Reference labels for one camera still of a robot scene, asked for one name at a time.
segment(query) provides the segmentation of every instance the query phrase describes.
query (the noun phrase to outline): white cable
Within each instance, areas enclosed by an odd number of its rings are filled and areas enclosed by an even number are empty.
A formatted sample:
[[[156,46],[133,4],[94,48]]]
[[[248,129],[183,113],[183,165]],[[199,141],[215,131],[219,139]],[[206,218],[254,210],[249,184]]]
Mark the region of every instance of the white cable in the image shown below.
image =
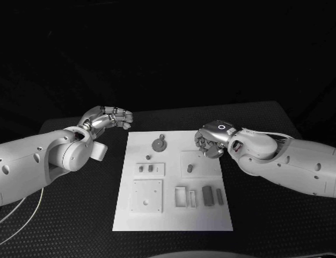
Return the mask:
[[[0,245],[22,231],[22,229],[24,228],[24,226],[26,226],[27,223],[30,222],[30,219],[33,218],[35,213],[36,213],[36,211],[37,211],[37,208],[39,208],[39,206],[40,206],[40,201],[42,201],[42,197],[43,197],[43,191],[45,191],[45,188],[42,188],[40,199],[39,199],[39,202],[37,202],[37,205],[36,205],[36,208],[35,208],[33,215],[30,216],[29,220],[26,221],[24,225],[20,227],[20,229],[17,230],[17,232],[0,243]]]
[[[278,135],[278,136],[282,136],[285,138],[290,138],[290,139],[294,139],[291,136],[282,134],[282,133],[269,133],[269,132],[258,132],[258,131],[254,131],[254,130],[249,130],[246,128],[242,128],[245,130],[245,133],[262,133],[262,134],[274,134],[274,135]]]
[[[11,210],[11,212],[7,214],[7,216],[0,220],[0,223],[7,219],[7,217],[11,215],[11,213],[17,210],[20,204],[23,203],[26,197],[20,200],[17,206],[14,207],[14,209]]]

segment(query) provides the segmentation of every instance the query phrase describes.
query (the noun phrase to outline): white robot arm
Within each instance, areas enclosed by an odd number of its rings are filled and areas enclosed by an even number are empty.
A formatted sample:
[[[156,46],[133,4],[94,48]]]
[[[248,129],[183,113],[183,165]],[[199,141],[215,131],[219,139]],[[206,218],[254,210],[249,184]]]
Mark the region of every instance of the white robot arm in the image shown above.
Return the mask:
[[[117,107],[94,107],[76,126],[0,144],[0,206],[48,186],[76,171],[89,158],[102,161],[107,146],[95,142],[105,128],[125,130],[133,114]]]
[[[199,129],[196,146],[215,159],[223,148],[241,170],[308,195],[336,198],[336,148],[280,133],[238,129],[216,120]]]

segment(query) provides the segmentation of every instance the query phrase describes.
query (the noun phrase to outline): black table surface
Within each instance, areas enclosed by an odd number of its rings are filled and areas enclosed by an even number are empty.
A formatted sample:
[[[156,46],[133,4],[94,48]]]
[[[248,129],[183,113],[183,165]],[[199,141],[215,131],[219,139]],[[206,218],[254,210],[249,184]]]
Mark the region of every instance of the black table surface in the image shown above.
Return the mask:
[[[254,102],[134,113],[131,132],[197,130],[215,119],[301,139],[277,102]],[[76,125],[79,117],[45,122],[40,133]],[[112,232],[128,131],[107,129],[104,161],[45,187],[37,213],[0,246],[0,257],[150,257],[184,250],[222,250],[255,257],[336,253],[336,199],[304,195],[246,175],[228,154],[220,158],[232,232]],[[40,191],[0,225],[0,242],[35,210]],[[1,208],[0,219],[17,202]]]

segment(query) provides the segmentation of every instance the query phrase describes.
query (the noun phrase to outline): hole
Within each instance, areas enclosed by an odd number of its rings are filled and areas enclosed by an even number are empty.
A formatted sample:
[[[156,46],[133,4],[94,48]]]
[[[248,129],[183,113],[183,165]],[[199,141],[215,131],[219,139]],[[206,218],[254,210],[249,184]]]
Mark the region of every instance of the hole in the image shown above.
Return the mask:
[[[36,163],[39,163],[39,161],[40,161],[40,156],[39,156],[39,154],[36,153],[36,154],[33,155],[33,157],[35,157]]]
[[[316,165],[316,171],[318,171],[320,169],[321,169],[321,164],[317,163],[317,165]]]
[[[7,166],[7,165],[3,165],[1,171],[3,171],[3,173],[7,175],[7,173],[9,173],[9,166]]]

